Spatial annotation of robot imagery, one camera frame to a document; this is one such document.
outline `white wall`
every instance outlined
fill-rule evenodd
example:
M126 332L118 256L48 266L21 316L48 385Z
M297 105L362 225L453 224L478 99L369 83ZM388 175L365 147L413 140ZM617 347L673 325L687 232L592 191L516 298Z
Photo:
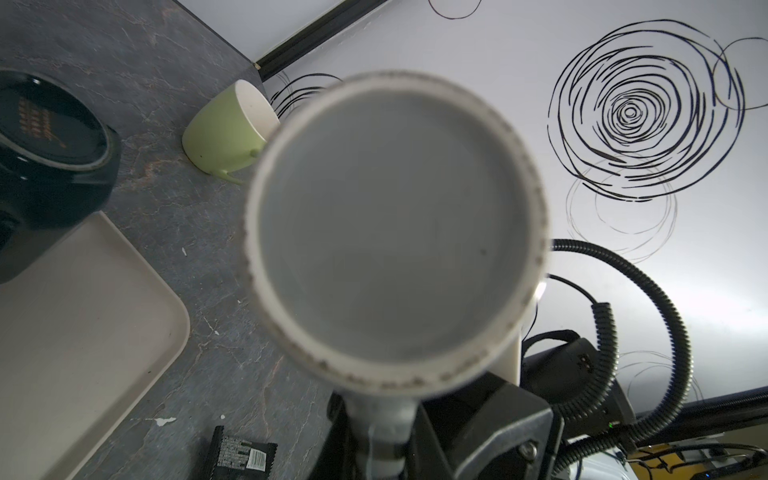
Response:
M342 0L180 0L243 55L256 61Z
M432 3L438 9L450 8L446 16L462 16L477 0ZM574 177L558 161L547 136L553 88L568 62L603 35L655 18L687 22L723 46L743 37L768 38L768 2L760 0L482 0L477 11L462 20L437 16L427 0L391 0L271 78L265 87L272 95L303 74L344 78L386 68L428 71L464 85L494 105L521 134L545 180L552 235L568 238L576 236L565 208ZM761 48L758 45L746 56L743 69L750 101L768 97L768 86L760 80L765 78L768 48ZM674 196L674 231L656 253L638 264L667 291L687 322L694 375L704 397L768 385L768 369L762 368L768 365L766 132L768 108L747 111L726 160ZM637 229L658 219L671 199L629 207L614 200L597 201L611 225ZM579 201L580 208L589 207L594 197ZM610 229L600 225L585 221L580 228L592 242L615 241ZM637 411L653 408L668 380L664 365L669 362L664 356L670 347L650 301L621 275L587 257L555 253L549 270L581 284L598 300L612 302L625 354L618 378L625 389L630 388ZM563 328L576 329L594 342L588 303L568 287L550 282L532 333ZM552 345L541 343L539 348Z

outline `beige tray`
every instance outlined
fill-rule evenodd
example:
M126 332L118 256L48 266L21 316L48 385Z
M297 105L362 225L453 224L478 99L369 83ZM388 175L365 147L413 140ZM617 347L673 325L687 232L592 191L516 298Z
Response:
M189 332L179 297L91 215L0 285L0 477L73 477Z

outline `black wall trim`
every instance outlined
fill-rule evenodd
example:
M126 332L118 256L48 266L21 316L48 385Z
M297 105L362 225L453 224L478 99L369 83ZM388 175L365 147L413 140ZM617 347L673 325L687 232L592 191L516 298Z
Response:
M387 0L344 0L333 10L257 60L262 81L303 57Z

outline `black snack wrapper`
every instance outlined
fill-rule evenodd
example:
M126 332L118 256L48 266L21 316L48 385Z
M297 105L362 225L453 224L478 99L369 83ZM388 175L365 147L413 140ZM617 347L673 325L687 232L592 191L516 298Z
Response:
M276 443L249 442L214 430L200 480L267 480L275 461Z

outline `gray countertop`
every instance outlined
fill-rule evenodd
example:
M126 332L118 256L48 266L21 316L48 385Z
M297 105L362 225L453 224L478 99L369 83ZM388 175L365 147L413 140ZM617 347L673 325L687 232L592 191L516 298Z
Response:
M172 0L0 0L0 65L64 82L120 134L105 211L190 314L187 347L76 478L194 480L219 424L279 444L271 478L306 476L330 388L285 359L248 307L243 190L200 172L180 144L233 81L261 86L256 69Z

